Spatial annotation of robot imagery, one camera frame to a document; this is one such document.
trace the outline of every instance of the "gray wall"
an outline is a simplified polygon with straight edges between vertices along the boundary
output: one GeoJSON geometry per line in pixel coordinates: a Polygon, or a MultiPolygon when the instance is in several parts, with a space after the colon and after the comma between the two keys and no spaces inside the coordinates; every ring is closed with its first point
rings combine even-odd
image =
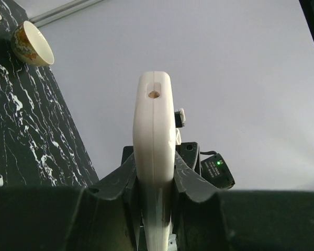
{"type": "Polygon", "coordinates": [[[105,0],[43,27],[100,178],[130,145],[138,78],[170,74],[183,141],[236,188],[314,188],[314,45],[297,0],[105,0]]]}

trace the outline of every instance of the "black marble table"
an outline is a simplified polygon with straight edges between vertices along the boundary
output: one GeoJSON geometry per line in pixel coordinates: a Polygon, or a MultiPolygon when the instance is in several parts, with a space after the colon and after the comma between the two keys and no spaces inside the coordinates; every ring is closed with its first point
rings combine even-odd
{"type": "Polygon", "coordinates": [[[88,186],[98,177],[49,67],[11,51],[24,9],[0,0],[0,186],[88,186]]]}

